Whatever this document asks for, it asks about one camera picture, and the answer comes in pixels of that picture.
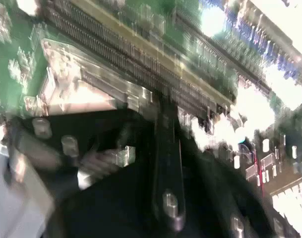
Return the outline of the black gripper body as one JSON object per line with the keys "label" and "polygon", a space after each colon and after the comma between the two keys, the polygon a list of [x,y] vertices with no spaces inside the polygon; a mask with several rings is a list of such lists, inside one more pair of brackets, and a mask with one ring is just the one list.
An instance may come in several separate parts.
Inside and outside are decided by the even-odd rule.
{"label": "black gripper body", "polygon": [[147,166],[135,162],[66,198],[48,221],[48,238],[220,238],[222,231],[197,174],[183,170],[186,223],[178,233],[150,214]]}

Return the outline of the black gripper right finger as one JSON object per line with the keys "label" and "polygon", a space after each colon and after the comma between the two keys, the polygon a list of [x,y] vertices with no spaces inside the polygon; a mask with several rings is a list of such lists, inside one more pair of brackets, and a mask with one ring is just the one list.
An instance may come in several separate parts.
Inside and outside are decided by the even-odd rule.
{"label": "black gripper right finger", "polygon": [[208,198],[206,206],[212,209],[212,215],[217,219],[213,229],[219,232],[218,237],[276,237],[268,205],[252,185],[225,161],[202,152],[201,143],[206,136],[198,119],[193,118],[191,136],[183,137],[181,145],[201,178],[200,188],[204,197]]}

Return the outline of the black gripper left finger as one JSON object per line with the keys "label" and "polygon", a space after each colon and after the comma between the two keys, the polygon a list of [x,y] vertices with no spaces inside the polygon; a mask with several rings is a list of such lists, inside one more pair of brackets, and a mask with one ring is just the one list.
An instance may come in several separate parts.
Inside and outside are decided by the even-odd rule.
{"label": "black gripper left finger", "polygon": [[9,168],[18,179],[33,169],[54,195],[55,211],[75,193],[144,162],[151,216],[167,230],[182,230],[186,207],[180,138],[178,109],[168,99],[145,116],[123,108],[14,117],[9,127]]}

